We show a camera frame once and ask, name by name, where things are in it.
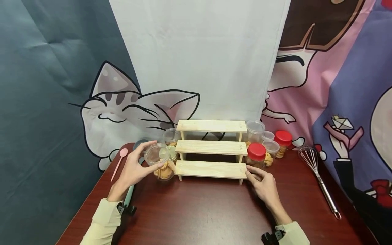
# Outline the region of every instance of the light green sleeve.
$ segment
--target light green sleeve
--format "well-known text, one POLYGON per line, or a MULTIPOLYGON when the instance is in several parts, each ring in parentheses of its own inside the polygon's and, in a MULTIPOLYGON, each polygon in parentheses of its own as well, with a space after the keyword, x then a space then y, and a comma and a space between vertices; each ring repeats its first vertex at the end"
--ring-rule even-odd
POLYGON ((111 244, 113 234, 121 223, 121 215, 117 210, 119 203, 108 202, 106 198, 101 200, 81 245, 111 244))
POLYGON ((287 225, 277 225, 276 230, 283 230, 286 232, 285 236, 279 240, 279 245, 308 245, 310 244, 305 233, 294 221, 287 225))

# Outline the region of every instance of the red bow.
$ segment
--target red bow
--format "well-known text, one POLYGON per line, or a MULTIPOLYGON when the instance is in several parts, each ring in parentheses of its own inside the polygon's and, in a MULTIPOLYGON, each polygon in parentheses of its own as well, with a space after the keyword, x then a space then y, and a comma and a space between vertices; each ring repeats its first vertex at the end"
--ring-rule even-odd
POLYGON ((392 10, 392 0, 383 0, 381 3, 385 8, 392 10))
POLYGON ((390 196, 391 188, 388 180, 373 180, 370 182, 376 191, 377 202, 386 208, 392 208, 392 196, 390 196))

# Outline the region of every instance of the cartoon hair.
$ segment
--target cartoon hair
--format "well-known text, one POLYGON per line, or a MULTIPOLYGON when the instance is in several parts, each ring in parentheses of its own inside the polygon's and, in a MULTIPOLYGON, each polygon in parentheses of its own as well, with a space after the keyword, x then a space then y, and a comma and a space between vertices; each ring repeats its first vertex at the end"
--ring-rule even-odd
POLYGON ((347 32, 365 0, 292 0, 280 50, 328 51, 347 32))

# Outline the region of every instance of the wooden shelf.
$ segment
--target wooden shelf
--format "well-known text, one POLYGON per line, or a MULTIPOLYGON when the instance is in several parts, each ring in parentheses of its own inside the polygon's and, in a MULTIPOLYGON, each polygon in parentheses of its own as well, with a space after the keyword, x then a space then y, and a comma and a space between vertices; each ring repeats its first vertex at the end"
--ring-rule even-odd
POLYGON ((238 141, 178 140, 176 152, 216 155, 248 155, 245 142, 238 141))
POLYGON ((245 163, 178 160, 174 173, 178 175, 180 181, 182 181, 182 176, 228 178, 238 179, 241 185, 242 181, 246 179, 245 171, 245 163))
POLYGON ((180 120, 177 131, 246 133, 245 121, 180 120))

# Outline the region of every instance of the left hand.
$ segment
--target left hand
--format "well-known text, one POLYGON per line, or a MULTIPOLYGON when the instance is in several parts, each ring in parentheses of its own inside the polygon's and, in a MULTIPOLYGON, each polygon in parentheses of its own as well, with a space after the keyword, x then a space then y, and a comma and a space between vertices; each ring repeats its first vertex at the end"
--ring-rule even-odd
POLYGON ((142 167, 139 164, 139 156, 145 148, 156 144, 156 140, 141 143, 133 152, 127 156, 124 168, 121 172, 120 177, 114 183, 110 189, 109 195, 107 197, 108 201, 121 201, 125 191, 132 185, 139 183, 148 174, 163 167, 163 163, 154 164, 149 167, 142 167))
POLYGON ((149 167, 142 167, 139 164, 139 156, 143 152, 145 148, 148 148, 151 145, 156 144, 156 140, 141 143, 136 150, 131 152, 127 156, 127 160, 125 162, 125 166, 123 171, 121 172, 120 177, 118 178, 118 182, 126 186, 126 188, 137 184, 140 180, 146 177, 148 174, 153 173, 154 171, 163 167, 163 163, 154 164, 149 167))

